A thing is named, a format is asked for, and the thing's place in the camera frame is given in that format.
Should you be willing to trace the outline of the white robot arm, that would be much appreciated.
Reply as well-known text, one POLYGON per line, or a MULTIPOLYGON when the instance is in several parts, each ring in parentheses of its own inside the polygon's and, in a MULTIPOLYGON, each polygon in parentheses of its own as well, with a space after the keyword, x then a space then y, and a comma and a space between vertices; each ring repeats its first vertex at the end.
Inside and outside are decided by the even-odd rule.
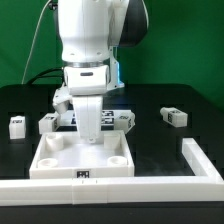
POLYGON ((103 95, 124 86, 114 49, 144 38, 147 8, 144 0, 58 0, 58 26, 64 83, 53 105, 64 113, 71 103, 79 136, 93 142, 101 132, 103 95))

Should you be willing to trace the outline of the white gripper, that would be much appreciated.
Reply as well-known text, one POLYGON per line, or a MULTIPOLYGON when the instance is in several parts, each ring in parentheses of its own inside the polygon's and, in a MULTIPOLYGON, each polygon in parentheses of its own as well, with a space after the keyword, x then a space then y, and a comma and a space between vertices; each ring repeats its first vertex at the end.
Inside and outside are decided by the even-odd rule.
POLYGON ((66 67, 64 74, 72 96, 78 134, 93 143, 101 132, 103 95, 107 92, 109 67, 66 67))

